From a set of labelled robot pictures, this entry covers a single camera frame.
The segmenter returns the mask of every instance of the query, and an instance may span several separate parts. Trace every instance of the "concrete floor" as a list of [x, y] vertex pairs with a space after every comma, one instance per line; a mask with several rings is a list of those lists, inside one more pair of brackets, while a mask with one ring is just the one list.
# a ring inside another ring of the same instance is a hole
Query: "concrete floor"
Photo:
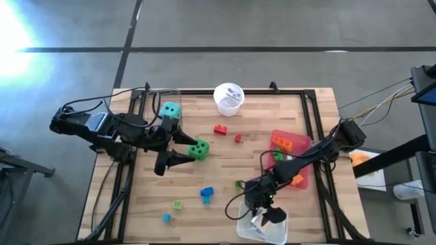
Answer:
[[[78, 137], [48, 129], [66, 101], [112, 90], [121, 54], [14, 54], [20, 47], [123, 47], [135, 0], [20, 0], [0, 3], [0, 146], [55, 167], [39, 175], [6, 244], [53, 244], [76, 237], [95, 154]], [[436, 14], [425, 0], [146, 0], [132, 46], [432, 46]], [[265, 87], [333, 87], [344, 105], [435, 62], [434, 52], [130, 54], [122, 88], [213, 87], [235, 82]], [[397, 87], [341, 110], [344, 116], [383, 100]], [[90, 103], [80, 105], [89, 107]], [[373, 120], [383, 115], [375, 113]], [[381, 123], [364, 128], [366, 147], [387, 150], [422, 134], [418, 106], [407, 97]], [[434, 244], [425, 203], [426, 235], [412, 239], [409, 206], [363, 199], [371, 237]]]

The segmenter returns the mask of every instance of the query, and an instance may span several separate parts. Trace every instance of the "red tray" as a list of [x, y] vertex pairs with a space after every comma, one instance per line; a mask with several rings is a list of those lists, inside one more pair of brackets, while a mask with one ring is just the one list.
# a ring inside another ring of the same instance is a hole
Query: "red tray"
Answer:
[[[310, 149], [312, 143], [311, 138], [306, 135], [298, 135], [295, 133], [288, 133], [281, 130], [273, 130], [271, 132], [271, 138], [270, 138], [270, 150], [276, 149], [278, 146], [273, 144], [271, 142], [271, 139], [274, 137], [281, 137], [285, 140], [289, 140], [292, 142], [292, 152], [291, 154], [300, 156], [303, 153], [305, 153], [308, 149]], [[275, 164], [273, 154], [268, 154], [268, 163], [266, 167], [270, 167]], [[311, 165], [308, 165], [304, 168], [302, 168], [299, 172], [299, 174], [304, 178], [300, 183], [298, 183], [296, 186], [288, 185], [287, 187], [293, 188], [293, 189], [302, 189], [305, 190], [307, 187], [309, 187], [309, 172], [311, 170]]]

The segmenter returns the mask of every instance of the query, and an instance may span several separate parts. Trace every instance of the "orange lego brick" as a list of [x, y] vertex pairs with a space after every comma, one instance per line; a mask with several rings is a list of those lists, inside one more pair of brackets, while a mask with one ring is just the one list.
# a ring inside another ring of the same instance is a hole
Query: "orange lego brick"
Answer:
[[297, 184], [300, 184], [300, 182], [302, 182], [303, 179], [304, 179], [304, 178], [303, 178], [300, 174], [297, 174], [297, 176], [295, 176], [295, 177], [292, 179], [291, 185], [292, 185], [292, 186], [296, 186]]
[[291, 152], [292, 151], [292, 142], [282, 139], [280, 137], [274, 136], [272, 137], [271, 141], [277, 145], [280, 149]]

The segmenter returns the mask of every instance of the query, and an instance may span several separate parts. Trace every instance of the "white cable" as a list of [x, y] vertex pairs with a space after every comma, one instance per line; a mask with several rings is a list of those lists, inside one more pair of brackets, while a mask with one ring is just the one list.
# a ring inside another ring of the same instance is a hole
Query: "white cable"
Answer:
[[394, 97], [397, 93], [401, 92], [403, 89], [407, 88], [408, 86], [411, 86], [410, 83], [406, 84], [406, 86], [404, 86], [403, 88], [400, 88], [397, 92], [393, 93], [391, 96], [389, 96], [388, 98], [386, 98], [385, 100], [383, 100], [383, 102], [381, 102], [379, 105], [377, 105], [377, 107], [370, 113], [368, 114], [368, 116], [363, 119], [363, 121], [359, 124], [359, 127], [362, 126], [367, 120], [368, 118], [380, 107], [382, 106], [385, 102], [387, 102], [387, 100], [389, 100], [390, 98]]

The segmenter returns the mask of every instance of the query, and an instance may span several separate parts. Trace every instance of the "white cup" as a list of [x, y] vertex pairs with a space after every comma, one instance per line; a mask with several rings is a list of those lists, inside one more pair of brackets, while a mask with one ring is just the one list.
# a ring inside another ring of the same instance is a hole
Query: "white cup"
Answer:
[[244, 103], [244, 91], [240, 86], [226, 82], [215, 88], [213, 99], [218, 107], [218, 112], [223, 116], [233, 116]]

